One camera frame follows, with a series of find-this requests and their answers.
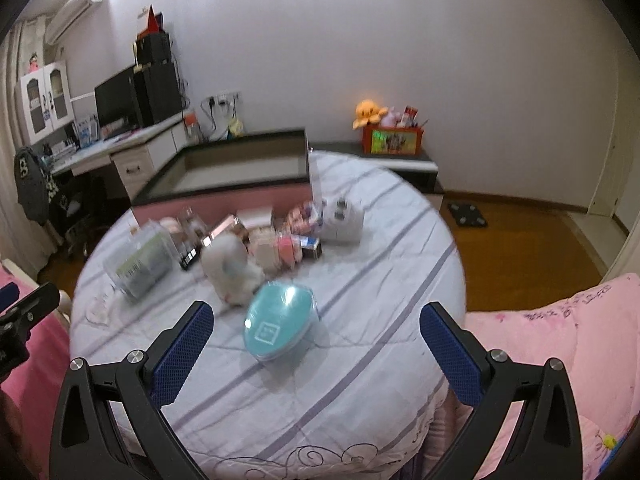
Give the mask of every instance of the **side table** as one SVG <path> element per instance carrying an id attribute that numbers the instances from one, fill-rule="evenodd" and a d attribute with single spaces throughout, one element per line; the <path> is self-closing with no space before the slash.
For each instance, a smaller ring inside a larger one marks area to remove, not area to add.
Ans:
<path id="1" fill-rule="evenodd" d="M 444 189 L 438 180 L 438 165 L 422 148 L 420 155 L 411 156 L 365 153 L 359 142 L 310 142 L 309 146 L 315 150 L 360 156 L 384 166 L 423 193 L 434 208 L 440 210 Z"/>

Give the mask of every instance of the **pink blanket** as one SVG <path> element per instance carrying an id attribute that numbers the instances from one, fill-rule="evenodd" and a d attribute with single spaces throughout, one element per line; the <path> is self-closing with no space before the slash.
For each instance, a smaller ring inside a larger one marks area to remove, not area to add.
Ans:
<path id="1" fill-rule="evenodd" d="M 17 283 L 20 298 L 31 292 L 31 287 L 0 268 L 0 286 L 9 281 Z M 46 478 L 53 418 L 69 363 L 69 336 L 50 314 L 31 331 L 27 349 L 30 358 L 18 366 L 0 388 L 5 394 L 2 396 L 4 412 L 20 442 L 21 458 L 36 476 Z"/>
<path id="2" fill-rule="evenodd" d="M 640 278 L 626 274 L 537 310 L 470 312 L 465 324 L 485 348 L 514 361 L 564 362 L 580 416 L 583 478 L 591 480 L 609 453 L 603 436 L 620 438 L 640 412 L 639 316 Z M 459 427 L 469 411 L 458 407 Z M 519 403 L 511 407 L 478 478 L 497 466 L 519 411 Z"/>

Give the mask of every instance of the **plastic container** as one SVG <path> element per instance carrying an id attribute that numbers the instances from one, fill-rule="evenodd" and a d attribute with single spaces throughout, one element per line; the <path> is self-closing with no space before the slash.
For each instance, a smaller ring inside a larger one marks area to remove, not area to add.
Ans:
<path id="1" fill-rule="evenodd" d="M 198 124 L 195 112 L 189 112 L 184 116 L 184 126 L 187 129 L 187 143 L 192 146 L 203 141 L 202 131 Z"/>
<path id="2" fill-rule="evenodd" d="M 120 290 L 138 300 L 177 259 L 168 231 L 156 222 L 147 222 L 107 257 L 104 270 Z"/>
<path id="3" fill-rule="evenodd" d="M 292 283 L 265 283 L 249 305 L 244 321 L 244 346 L 258 361 L 290 351 L 318 322 L 311 289 Z"/>
<path id="4" fill-rule="evenodd" d="M 80 141 L 80 148 L 88 148 L 98 142 L 98 140 L 100 140 L 100 134 L 98 132 L 97 116 L 94 114 L 77 121 L 76 131 L 78 140 Z"/>

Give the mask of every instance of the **curtain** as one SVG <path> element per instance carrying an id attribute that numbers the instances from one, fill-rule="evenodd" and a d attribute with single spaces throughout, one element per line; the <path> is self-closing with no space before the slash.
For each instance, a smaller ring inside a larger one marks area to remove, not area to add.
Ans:
<path id="1" fill-rule="evenodd" d="M 0 44 L 0 255 L 13 260 L 29 276 L 36 278 L 56 251 L 53 238 L 35 222 L 27 220 L 18 204 L 14 180 L 17 148 L 28 144 L 18 120 L 15 87 L 22 72 L 19 67 L 24 25 L 18 23 Z M 37 36 L 34 27 L 33 36 Z M 36 40 L 28 35 L 28 49 Z"/>
<path id="2" fill-rule="evenodd" d="M 18 49 L 18 78 L 29 73 L 29 63 L 34 54 L 38 58 L 38 65 L 43 67 L 47 64 L 46 53 L 44 52 L 44 33 L 47 30 L 47 17 L 43 14 L 20 24 L 20 41 Z"/>

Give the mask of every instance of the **black speaker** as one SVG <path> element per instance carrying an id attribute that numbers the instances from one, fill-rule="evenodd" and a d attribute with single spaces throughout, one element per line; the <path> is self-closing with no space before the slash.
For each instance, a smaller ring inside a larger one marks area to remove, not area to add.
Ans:
<path id="1" fill-rule="evenodd" d="M 171 61 L 171 43 L 166 32 L 153 32 L 136 40 L 138 64 Z"/>
<path id="2" fill-rule="evenodd" d="M 138 124 L 152 126 L 182 111 L 182 97 L 171 62 L 154 63 L 133 74 Z"/>

